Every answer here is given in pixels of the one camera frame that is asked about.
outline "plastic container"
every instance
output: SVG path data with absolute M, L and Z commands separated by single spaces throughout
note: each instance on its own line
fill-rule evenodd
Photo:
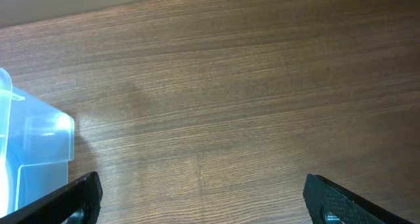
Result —
M 0 68 L 0 217 L 68 183 L 74 121 L 13 87 Z

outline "blue plastic bin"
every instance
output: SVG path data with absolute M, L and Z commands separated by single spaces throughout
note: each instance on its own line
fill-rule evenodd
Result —
M 0 217 L 68 183 L 74 121 L 12 86 L 0 68 Z

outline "brown wooden surface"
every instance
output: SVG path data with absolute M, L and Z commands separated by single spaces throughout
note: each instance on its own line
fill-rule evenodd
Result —
M 308 223 L 322 174 L 420 221 L 418 0 L 151 0 L 0 30 L 77 122 L 100 223 Z

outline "black object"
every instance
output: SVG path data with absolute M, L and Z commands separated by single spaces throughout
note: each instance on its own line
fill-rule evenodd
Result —
M 102 187 L 90 172 L 0 219 L 0 224 L 93 224 L 98 219 Z
M 315 224 L 411 223 L 320 175 L 307 176 L 303 198 Z

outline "table surface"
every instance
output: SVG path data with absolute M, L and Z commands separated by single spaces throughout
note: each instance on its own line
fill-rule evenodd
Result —
M 0 29 L 74 117 L 99 223 L 308 223 L 321 174 L 420 221 L 418 0 L 149 0 Z

